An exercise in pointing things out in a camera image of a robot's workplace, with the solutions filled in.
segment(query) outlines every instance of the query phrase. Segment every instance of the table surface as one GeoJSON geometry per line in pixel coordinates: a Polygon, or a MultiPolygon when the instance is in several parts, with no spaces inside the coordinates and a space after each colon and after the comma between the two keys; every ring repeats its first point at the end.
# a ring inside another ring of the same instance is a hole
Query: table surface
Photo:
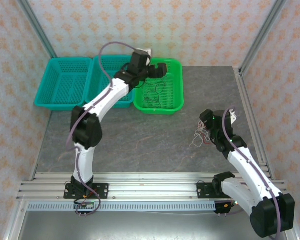
{"type": "MultiPolygon", "coordinates": [[[[236,106],[233,132],[257,160],[232,67],[183,67],[184,106],[173,115],[144,114],[133,104],[113,108],[101,123],[103,138],[93,159],[95,173],[226,172],[235,168],[213,144],[191,145],[200,114],[236,106]]],[[[66,152],[71,112],[54,111],[43,140],[38,173],[70,173],[75,152],[66,152]]]]}

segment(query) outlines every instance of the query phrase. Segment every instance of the wall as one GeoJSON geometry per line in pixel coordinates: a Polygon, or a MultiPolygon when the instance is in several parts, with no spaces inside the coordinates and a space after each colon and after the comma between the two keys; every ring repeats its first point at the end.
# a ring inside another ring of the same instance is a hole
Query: wall
{"type": "Polygon", "coordinates": [[[0,240],[50,112],[34,107],[49,57],[16,0],[0,1],[0,240]]]}
{"type": "Polygon", "coordinates": [[[244,80],[274,174],[300,212],[300,0],[287,1],[244,80]]]}
{"type": "MultiPolygon", "coordinates": [[[[122,41],[186,66],[240,67],[275,0],[29,0],[57,55],[122,41]]],[[[113,46],[108,54],[130,51],[113,46]]]]}

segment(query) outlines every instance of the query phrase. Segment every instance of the robotic arm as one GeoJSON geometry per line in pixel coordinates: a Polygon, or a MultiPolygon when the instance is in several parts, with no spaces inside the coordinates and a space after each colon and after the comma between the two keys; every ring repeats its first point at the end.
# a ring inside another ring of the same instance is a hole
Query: robotic arm
{"type": "Polygon", "coordinates": [[[146,78],[156,79],[162,78],[167,74],[167,65],[159,63],[158,68],[150,65],[151,50],[137,49],[131,56],[130,63],[118,71],[111,83],[103,92],[101,92],[94,100],[87,103],[83,107],[76,106],[72,110],[71,129],[74,127],[78,119],[86,114],[73,132],[73,141],[76,150],[75,170],[71,177],[71,181],[66,185],[67,191],[75,189],[76,197],[88,196],[90,191],[82,184],[84,182],[90,188],[93,187],[93,157],[96,146],[102,139],[103,133],[101,122],[106,113],[121,98],[131,92],[140,82],[145,82],[146,78]],[[78,176],[77,167],[80,169],[80,177],[78,176]]]}
{"type": "Polygon", "coordinates": [[[238,170],[246,185],[241,184],[231,172],[214,176],[212,186],[217,196],[228,195],[238,202],[249,215],[254,231],[261,237],[276,234],[278,219],[273,196],[275,196],[281,218],[281,232],[294,225],[295,201],[290,194],[283,194],[260,169],[244,140],[233,134],[232,124],[237,116],[233,110],[226,113],[223,129],[223,111],[206,110],[200,120],[210,131],[210,138],[217,150],[238,170]]]}

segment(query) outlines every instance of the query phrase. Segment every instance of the tangled wire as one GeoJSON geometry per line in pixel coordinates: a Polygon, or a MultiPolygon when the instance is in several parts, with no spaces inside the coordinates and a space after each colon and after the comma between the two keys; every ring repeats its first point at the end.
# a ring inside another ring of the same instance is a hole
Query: tangled wire
{"type": "Polygon", "coordinates": [[[202,144],[211,144],[210,141],[210,132],[207,131],[206,125],[202,121],[199,121],[198,127],[194,132],[194,139],[192,140],[190,147],[191,145],[195,145],[197,148],[200,148],[202,144]],[[200,145],[195,144],[197,138],[201,140],[200,145]]]}
{"type": "Polygon", "coordinates": [[[147,79],[142,88],[143,102],[148,102],[153,108],[161,108],[160,96],[167,86],[167,80],[167,77],[147,79]]]}

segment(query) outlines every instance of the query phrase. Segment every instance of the white cable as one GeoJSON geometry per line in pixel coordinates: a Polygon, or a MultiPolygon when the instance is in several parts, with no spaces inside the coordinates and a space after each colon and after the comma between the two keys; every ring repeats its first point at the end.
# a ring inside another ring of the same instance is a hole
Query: white cable
{"type": "Polygon", "coordinates": [[[194,139],[192,140],[190,147],[191,145],[195,145],[197,148],[200,148],[204,141],[210,142],[210,132],[207,131],[206,125],[202,121],[199,121],[198,127],[194,132],[194,139]],[[201,139],[200,145],[195,144],[197,138],[201,139]]]}
{"type": "Polygon", "coordinates": [[[214,214],[214,212],[204,212],[204,213],[171,213],[171,212],[157,212],[157,211],[133,211],[133,213],[143,213],[143,214],[162,214],[162,215],[174,215],[174,216],[202,216],[202,215],[210,215],[210,214],[214,214]]]}

